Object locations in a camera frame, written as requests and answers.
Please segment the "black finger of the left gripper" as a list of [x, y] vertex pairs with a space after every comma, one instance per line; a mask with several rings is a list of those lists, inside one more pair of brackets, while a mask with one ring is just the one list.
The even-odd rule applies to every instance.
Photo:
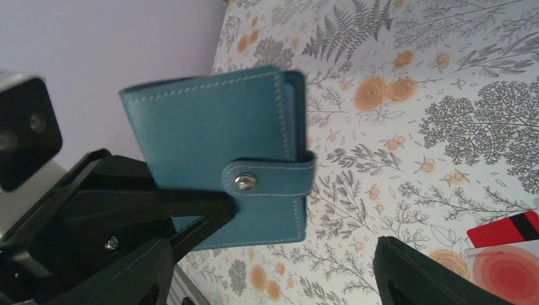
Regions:
[[181, 260], [236, 214], [232, 197], [214, 191], [91, 190], [76, 195], [76, 230], [128, 240], [163, 238]]

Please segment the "teal leather card holder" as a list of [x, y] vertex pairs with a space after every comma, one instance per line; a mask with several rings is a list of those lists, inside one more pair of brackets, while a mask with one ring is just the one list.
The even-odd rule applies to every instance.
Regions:
[[197, 250], [305, 239], [316, 157], [301, 72], [266, 65], [143, 83], [119, 97], [158, 187], [234, 199], [234, 219]]

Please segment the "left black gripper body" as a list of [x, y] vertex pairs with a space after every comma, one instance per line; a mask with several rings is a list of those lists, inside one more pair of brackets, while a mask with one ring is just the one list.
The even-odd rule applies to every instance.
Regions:
[[1, 238], [2, 304], [166, 304], [172, 223], [142, 161], [83, 157]]

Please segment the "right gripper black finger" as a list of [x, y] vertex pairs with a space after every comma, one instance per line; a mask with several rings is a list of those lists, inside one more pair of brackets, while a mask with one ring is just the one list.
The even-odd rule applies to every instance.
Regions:
[[393, 236], [378, 238], [372, 264], [382, 305], [509, 303]]

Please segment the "white card red circle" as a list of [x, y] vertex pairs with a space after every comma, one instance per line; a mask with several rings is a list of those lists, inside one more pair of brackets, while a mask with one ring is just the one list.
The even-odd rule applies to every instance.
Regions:
[[474, 283], [513, 304], [538, 304], [538, 240], [464, 251]]

